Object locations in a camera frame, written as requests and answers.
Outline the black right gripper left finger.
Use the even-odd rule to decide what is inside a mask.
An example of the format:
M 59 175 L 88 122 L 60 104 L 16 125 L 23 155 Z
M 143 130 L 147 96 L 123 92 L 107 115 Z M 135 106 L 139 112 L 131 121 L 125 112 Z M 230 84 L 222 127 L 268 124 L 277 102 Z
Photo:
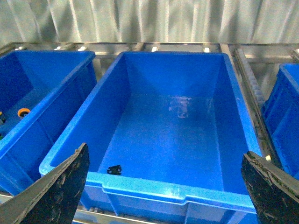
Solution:
M 2 224 L 70 224 L 90 165 L 86 143 L 48 174 L 0 206 Z

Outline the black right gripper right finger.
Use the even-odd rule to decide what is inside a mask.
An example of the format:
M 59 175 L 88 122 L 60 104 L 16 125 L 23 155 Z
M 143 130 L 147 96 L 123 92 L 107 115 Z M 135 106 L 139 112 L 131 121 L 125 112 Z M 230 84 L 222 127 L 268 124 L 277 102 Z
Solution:
M 252 151 L 241 174 L 261 224 L 299 222 L 299 181 Z

